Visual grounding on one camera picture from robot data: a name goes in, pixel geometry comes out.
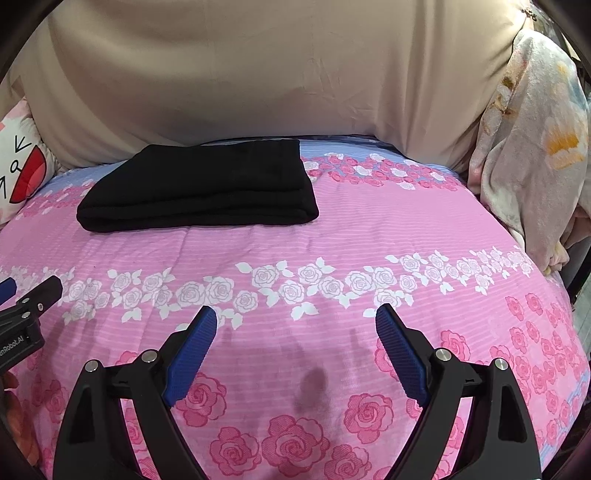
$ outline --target beige pillow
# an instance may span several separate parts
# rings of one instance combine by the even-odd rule
[[[368,134],[463,169],[528,0],[64,0],[13,66],[69,167]]]

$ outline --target dark stain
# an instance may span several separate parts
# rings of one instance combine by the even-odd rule
[[[511,80],[510,77],[503,78],[503,81],[501,83],[505,85],[510,91],[513,91],[513,89],[515,88],[515,84],[513,83],[513,80]]]

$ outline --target black folded towel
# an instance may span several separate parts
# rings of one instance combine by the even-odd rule
[[[297,140],[150,145],[78,206],[91,232],[193,225],[297,225],[318,217]]]

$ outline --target blue gripper pad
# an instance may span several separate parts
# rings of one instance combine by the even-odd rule
[[[426,406],[430,395],[425,367],[384,306],[378,308],[375,329],[407,397],[415,399],[420,407]]]
[[[0,283],[0,305],[5,301],[10,300],[17,294],[17,283],[13,278],[8,277]]]
[[[210,307],[203,307],[187,330],[187,338],[168,366],[167,384],[162,398],[169,407],[187,396],[216,336],[216,313]]]

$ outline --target white pillow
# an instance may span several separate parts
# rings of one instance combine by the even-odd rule
[[[58,170],[22,99],[0,122],[0,228]]]

